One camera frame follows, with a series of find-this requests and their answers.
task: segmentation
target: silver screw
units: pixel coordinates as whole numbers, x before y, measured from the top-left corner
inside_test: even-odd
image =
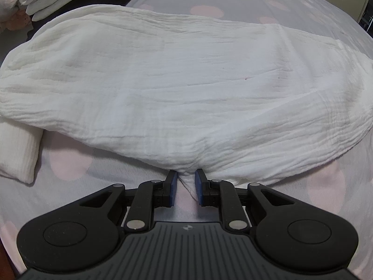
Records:
[[[127,222],[127,227],[132,230],[138,230],[145,226],[145,222],[141,220],[131,220]]]
[[[247,223],[242,220],[233,220],[229,222],[229,227],[234,229],[234,230],[243,230],[244,228],[247,227]]]

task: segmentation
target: gray bed sheet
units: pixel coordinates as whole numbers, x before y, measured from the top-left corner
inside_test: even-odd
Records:
[[[373,58],[373,40],[343,11],[324,0],[132,0],[129,7],[160,13],[196,14],[223,20],[281,24],[339,39]],[[372,131],[349,152],[322,167],[286,178],[273,188],[350,221],[359,247],[350,270],[373,279],[373,150]],[[0,177],[0,237],[19,271],[25,267],[16,235],[30,219],[122,182],[128,188],[164,179],[167,170],[85,146],[55,132],[44,132],[33,185]],[[199,207],[178,183],[172,209],[156,209],[156,220],[214,221],[217,209]]]

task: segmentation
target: bed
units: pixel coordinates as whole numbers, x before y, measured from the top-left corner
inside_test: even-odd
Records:
[[[280,24],[341,40],[373,59],[373,40],[346,13],[324,0],[132,0],[129,7],[158,13],[193,14],[223,20]],[[349,269],[363,280],[373,277],[372,131],[341,157],[271,187],[350,221],[359,246]],[[123,182],[164,179],[167,170],[109,151],[88,147],[57,132],[44,131],[35,181],[31,185],[0,178],[0,237],[19,272],[25,266],[16,247],[19,229],[30,219]],[[199,207],[178,182],[175,207],[156,209],[156,220],[214,221],[218,212]]]

